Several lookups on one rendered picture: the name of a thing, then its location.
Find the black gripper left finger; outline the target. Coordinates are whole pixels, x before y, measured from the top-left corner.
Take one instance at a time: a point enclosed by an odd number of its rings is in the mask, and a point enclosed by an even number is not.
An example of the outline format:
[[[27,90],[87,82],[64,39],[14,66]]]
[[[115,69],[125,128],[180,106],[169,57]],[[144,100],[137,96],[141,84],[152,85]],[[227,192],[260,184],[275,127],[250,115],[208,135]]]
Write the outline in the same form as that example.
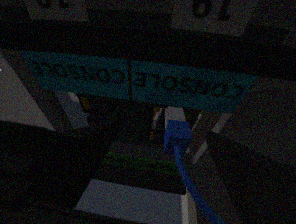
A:
[[[67,132],[0,119],[0,151],[37,159],[54,205],[75,209],[119,128],[118,118]]]

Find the blue network cable with plug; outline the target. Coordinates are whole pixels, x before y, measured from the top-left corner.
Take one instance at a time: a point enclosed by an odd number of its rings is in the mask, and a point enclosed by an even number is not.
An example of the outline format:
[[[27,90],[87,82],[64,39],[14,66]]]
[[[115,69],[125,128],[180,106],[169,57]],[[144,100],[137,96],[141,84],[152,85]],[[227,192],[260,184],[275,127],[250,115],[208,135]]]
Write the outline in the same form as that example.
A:
[[[156,129],[163,109],[158,107],[158,111],[153,119],[152,129]],[[216,212],[209,206],[209,203],[198,192],[197,187],[190,179],[185,168],[183,156],[192,141],[193,137],[190,125],[189,122],[186,122],[183,108],[171,106],[168,106],[167,109],[165,108],[164,154],[175,155],[182,182],[193,197],[195,204],[198,205],[211,224],[226,224],[217,216]]]

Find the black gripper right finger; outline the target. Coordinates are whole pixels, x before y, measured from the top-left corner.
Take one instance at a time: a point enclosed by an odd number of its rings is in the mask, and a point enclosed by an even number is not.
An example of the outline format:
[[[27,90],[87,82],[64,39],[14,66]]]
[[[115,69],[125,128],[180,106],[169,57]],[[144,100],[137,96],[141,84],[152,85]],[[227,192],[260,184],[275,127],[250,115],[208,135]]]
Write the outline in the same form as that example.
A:
[[[241,224],[296,223],[296,166],[215,132],[206,143]]]

